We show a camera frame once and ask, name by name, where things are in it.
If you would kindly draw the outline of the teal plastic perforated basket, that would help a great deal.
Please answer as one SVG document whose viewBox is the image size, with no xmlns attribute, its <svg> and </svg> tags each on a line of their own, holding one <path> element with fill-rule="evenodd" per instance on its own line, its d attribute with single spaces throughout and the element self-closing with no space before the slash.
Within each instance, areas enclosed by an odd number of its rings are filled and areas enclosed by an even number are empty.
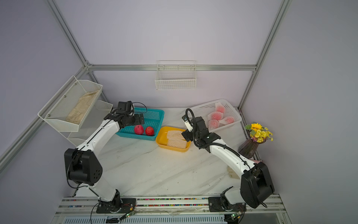
<svg viewBox="0 0 358 224">
<path fill-rule="evenodd" d="M 145 109 L 142 107 L 135 107 L 134 112 L 135 114 L 142 113 L 144 115 L 145 123 L 142 126 L 144 129 L 146 129 L 147 127 L 152 127 L 154 129 L 154 135 L 149 136 L 145 133 L 143 135 L 137 135 L 134 132 L 134 126 L 125 127 L 119 130 L 116 135 L 124 138 L 155 141 L 156 137 L 158 136 L 159 130 L 161 129 L 165 112 L 159 109 Z"/>
</svg>

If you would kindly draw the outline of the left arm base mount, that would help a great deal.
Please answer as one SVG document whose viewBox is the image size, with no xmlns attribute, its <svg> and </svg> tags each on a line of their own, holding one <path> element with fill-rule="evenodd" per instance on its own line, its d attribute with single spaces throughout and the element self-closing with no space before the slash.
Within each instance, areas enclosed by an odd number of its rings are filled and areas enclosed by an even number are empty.
<svg viewBox="0 0 358 224">
<path fill-rule="evenodd" d="M 106 202 L 102 199 L 98 200 L 97 214 L 120 213 L 127 214 L 134 211 L 136 207 L 136 198 L 122 198 L 120 192 L 116 190 L 114 198 Z"/>
</svg>

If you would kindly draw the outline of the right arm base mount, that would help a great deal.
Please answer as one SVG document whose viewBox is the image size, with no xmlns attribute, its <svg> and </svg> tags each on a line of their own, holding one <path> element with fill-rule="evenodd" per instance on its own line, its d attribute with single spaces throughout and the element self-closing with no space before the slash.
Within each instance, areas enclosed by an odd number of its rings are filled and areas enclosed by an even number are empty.
<svg viewBox="0 0 358 224">
<path fill-rule="evenodd" d="M 240 195 L 240 188 L 225 189 L 219 197 L 208 198 L 210 212 L 245 212 L 246 203 Z"/>
</svg>

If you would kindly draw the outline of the yellow flower bouquet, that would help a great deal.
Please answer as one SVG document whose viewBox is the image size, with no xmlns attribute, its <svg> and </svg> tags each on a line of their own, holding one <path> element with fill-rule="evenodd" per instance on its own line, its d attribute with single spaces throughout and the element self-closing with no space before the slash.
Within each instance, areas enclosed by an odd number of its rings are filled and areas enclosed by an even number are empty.
<svg viewBox="0 0 358 224">
<path fill-rule="evenodd" d="M 245 129 L 249 131 L 249 137 L 253 142 L 265 143 L 266 141 L 273 141 L 273 133 L 268 128 L 263 127 L 259 123 L 251 123 L 246 125 Z"/>
</svg>

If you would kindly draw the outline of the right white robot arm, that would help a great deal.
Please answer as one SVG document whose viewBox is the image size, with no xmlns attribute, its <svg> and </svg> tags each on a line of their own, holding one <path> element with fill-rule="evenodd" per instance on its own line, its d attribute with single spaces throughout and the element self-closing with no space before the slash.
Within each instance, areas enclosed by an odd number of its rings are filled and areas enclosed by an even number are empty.
<svg viewBox="0 0 358 224">
<path fill-rule="evenodd" d="M 245 203 L 251 208 L 267 205 L 264 201 L 274 193 L 274 186 L 268 167 L 263 163 L 256 163 L 229 147 L 216 133 L 209 132 L 202 117 L 190 119 L 182 117 L 187 130 L 182 132 L 184 139 L 193 142 L 198 149 L 205 149 L 209 153 L 224 161 L 240 178 L 238 188 L 229 187 L 221 193 L 221 206 L 225 210 L 236 204 Z"/>
</svg>

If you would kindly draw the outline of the aluminium frame structure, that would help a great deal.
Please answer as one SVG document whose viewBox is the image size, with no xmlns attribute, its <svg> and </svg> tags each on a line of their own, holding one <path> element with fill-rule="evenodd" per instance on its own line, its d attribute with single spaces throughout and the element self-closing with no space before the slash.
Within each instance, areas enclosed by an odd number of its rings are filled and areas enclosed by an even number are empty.
<svg viewBox="0 0 358 224">
<path fill-rule="evenodd" d="M 67 81 L 60 90 L 46 103 L 44 108 L 40 111 L 44 113 L 48 109 L 52 108 L 52 106 L 57 103 L 63 93 L 71 88 L 71 85 L 75 82 L 76 78 L 80 78 L 85 74 L 89 74 L 91 79 L 97 83 L 98 80 L 96 76 L 93 74 L 94 71 L 170 71 L 173 72 L 175 70 L 183 71 L 184 69 L 192 69 L 195 71 L 252 71 L 252 76 L 248 82 L 248 86 L 242 96 L 242 99 L 239 103 L 238 109 L 241 110 L 247 100 L 247 97 L 251 91 L 254 81 L 259 74 L 259 71 L 264 63 L 264 60 L 269 52 L 269 49 L 272 45 L 272 42 L 277 34 L 279 26 L 283 18 L 285 17 L 288 8 L 291 4 L 291 1 L 282 1 L 275 16 L 274 23 L 270 29 L 269 35 L 265 41 L 263 49 L 260 53 L 258 61 L 255 65 L 248 64 L 197 64 L 197 65 L 189 65 L 189 64 L 91 64 L 86 61 L 86 58 L 83 52 L 80 50 L 79 44 L 75 40 L 73 33 L 70 31 L 69 25 L 65 21 L 63 14 L 61 13 L 58 4 L 56 1 L 45 1 L 48 9 L 52 13 L 55 21 L 59 24 L 61 31 L 65 34 L 66 39 L 69 41 L 71 47 L 74 52 L 78 56 L 81 61 L 82 67 L 75 74 L 74 77 L 71 77 L 69 81 Z"/>
</svg>

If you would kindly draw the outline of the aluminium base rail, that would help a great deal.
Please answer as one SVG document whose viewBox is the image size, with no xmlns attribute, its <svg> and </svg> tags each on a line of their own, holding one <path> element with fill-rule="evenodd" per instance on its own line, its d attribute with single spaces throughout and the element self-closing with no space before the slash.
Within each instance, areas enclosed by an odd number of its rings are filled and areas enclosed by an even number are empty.
<svg viewBox="0 0 358 224">
<path fill-rule="evenodd" d="M 118 212 L 106 211 L 95 197 L 65 197 L 52 224 L 290 224 L 278 195 L 256 209 L 246 203 L 220 206 L 216 195 L 123 197 Z"/>
</svg>

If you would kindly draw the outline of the beige cloth in shelf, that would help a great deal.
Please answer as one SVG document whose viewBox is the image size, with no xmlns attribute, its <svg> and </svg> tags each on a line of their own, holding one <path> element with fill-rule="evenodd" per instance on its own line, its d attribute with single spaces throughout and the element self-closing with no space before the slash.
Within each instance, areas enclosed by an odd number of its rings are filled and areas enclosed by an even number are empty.
<svg viewBox="0 0 358 224">
<path fill-rule="evenodd" d="M 69 115 L 66 117 L 67 122 L 79 125 L 87 113 L 90 105 L 93 103 L 99 90 L 87 92 L 79 98 L 76 106 L 72 109 Z"/>
</svg>

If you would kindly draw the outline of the netted apple right side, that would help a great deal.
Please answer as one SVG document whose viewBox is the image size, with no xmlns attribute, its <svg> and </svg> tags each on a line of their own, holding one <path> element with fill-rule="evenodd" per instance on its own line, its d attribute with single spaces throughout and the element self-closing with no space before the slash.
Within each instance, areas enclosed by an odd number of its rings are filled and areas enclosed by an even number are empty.
<svg viewBox="0 0 358 224">
<path fill-rule="evenodd" d="M 234 122 L 235 122 L 235 118 L 232 116 L 227 116 L 227 117 L 224 117 L 223 119 L 219 120 L 219 123 L 223 124 L 223 125 L 229 125 Z"/>
</svg>

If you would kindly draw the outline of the yellow plastic tub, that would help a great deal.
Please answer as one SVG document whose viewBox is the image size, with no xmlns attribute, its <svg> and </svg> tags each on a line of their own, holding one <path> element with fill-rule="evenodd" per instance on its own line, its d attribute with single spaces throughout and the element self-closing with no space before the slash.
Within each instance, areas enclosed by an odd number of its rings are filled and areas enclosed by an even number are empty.
<svg viewBox="0 0 358 224">
<path fill-rule="evenodd" d="M 186 149 L 172 149 L 167 146 L 167 142 L 168 142 L 167 132 L 171 131 L 171 130 L 178 130 L 178 131 L 182 131 L 182 132 L 184 131 L 184 129 L 175 128 L 175 127 L 168 127 L 168 126 L 162 127 L 158 133 L 157 138 L 156 138 L 156 143 L 158 144 L 158 146 L 163 149 L 168 149 L 168 150 L 177 151 L 177 152 L 188 151 L 190 144 L 191 144 L 190 142 L 187 142 Z"/>
</svg>

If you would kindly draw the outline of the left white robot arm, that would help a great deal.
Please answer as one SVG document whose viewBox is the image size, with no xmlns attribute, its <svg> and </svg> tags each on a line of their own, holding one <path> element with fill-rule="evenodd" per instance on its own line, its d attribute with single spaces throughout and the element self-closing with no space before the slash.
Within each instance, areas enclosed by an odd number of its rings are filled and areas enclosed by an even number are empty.
<svg viewBox="0 0 358 224">
<path fill-rule="evenodd" d="M 67 181 L 89 188 L 102 202 L 112 202 L 117 190 L 102 177 L 103 167 L 98 156 L 110 138 L 120 129 L 144 123 L 144 115 L 136 114 L 133 109 L 115 110 L 106 115 L 100 126 L 87 140 L 75 149 L 69 148 L 65 151 Z"/>
</svg>

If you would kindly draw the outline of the netted red apple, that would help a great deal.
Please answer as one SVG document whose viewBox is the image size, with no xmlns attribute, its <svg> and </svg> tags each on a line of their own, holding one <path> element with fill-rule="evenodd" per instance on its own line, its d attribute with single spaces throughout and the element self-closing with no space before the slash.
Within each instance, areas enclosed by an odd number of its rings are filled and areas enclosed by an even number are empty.
<svg viewBox="0 0 358 224">
<path fill-rule="evenodd" d="M 143 133 L 144 133 L 145 131 L 144 131 L 144 128 L 143 128 L 142 125 L 136 125 L 136 126 L 134 127 L 134 132 L 135 132 L 136 135 L 143 135 Z"/>
<path fill-rule="evenodd" d="M 145 134 L 146 134 L 147 136 L 154 136 L 154 135 L 155 135 L 154 128 L 152 128 L 152 127 L 147 127 L 147 128 L 145 129 Z"/>
</svg>

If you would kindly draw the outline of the netted apple centre back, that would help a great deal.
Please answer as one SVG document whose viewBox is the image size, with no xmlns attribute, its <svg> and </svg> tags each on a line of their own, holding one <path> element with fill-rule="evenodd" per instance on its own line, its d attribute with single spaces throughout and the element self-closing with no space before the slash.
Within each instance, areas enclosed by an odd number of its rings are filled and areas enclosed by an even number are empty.
<svg viewBox="0 0 358 224">
<path fill-rule="evenodd" d="M 224 117 L 224 113 L 222 112 L 212 112 L 207 116 L 209 120 L 222 120 L 223 117 Z"/>
</svg>

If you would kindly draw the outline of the white foam net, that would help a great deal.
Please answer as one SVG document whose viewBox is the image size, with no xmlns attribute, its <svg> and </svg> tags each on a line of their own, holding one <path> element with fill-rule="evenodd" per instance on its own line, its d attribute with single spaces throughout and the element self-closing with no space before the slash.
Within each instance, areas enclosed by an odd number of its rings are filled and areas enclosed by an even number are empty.
<svg viewBox="0 0 358 224">
<path fill-rule="evenodd" d="M 167 132 L 167 139 L 174 139 L 174 140 L 185 140 L 182 135 L 182 131 L 178 130 L 171 130 Z"/>
<path fill-rule="evenodd" d="M 167 146 L 172 149 L 186 149 L 187 142 L 180 139 L 168 139 Z"/>
</svg>

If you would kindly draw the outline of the dark glass vase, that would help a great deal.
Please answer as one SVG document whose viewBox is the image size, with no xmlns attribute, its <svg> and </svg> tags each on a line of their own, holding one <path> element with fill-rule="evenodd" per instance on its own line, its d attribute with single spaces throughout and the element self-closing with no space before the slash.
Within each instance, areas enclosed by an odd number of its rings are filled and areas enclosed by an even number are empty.
<svg viewBox="0 0 358 224">
<path fill-rule="evenodd" d="M 254 154 L 257 151 L 258 146 L 261 143 L 254 141 L 253 139 L 247 139 L 244 143 L 242 143 L 238 148 L 238 153 L 248 159 L 254 157 Z"/>
</svg>

